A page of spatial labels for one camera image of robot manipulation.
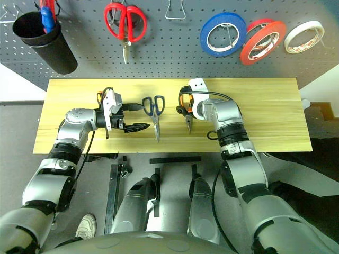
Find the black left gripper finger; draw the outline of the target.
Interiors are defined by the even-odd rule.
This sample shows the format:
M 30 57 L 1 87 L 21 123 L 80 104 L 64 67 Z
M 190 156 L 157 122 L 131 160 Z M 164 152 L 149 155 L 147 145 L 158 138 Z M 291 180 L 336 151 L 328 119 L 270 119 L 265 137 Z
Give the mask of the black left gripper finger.
M 132 125 L 125 125 L 124 124 L 124 132 L 125 133 L 131 133 L 131 132 L 139 132 L 146 128 L 150 127 L 150 124 L 148 123 L 134 123 Z
M 138 111 L 143 110 L 145 107 L 142 104 L 138 103 L 124 103 L 122 104 L 122 110 L 123 111 Z

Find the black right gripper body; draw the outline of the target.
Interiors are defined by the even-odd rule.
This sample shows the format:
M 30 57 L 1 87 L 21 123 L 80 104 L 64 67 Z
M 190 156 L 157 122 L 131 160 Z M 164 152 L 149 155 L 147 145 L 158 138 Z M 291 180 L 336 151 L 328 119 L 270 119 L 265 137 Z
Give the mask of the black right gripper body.
M 184 86 L 180 89 L 180 106 L 183 106 L 186 108 L 187 110 L 187 115 L 183 115 L 183 116 L 189 116 L 189 115 L 193 115 L 192 113 L 192 106 L 193 106 L 193 95 L 190 94 L 189 92 L 191 92 L 192 89 L 190 86 Z

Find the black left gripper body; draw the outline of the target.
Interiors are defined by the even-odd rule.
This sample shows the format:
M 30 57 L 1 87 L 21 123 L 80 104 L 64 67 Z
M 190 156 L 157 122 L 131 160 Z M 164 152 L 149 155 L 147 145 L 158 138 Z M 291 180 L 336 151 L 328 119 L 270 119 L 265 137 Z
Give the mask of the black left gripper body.
M 109 130 L 113 130 L 113 129 L 125 130 L 126 129 L 126 125 L 124 123 L 123 111 L 118 111 L 117 113 L 111 113 L 109 118 L 110 118 L 110 124 L 111 124 L 111 127 Z

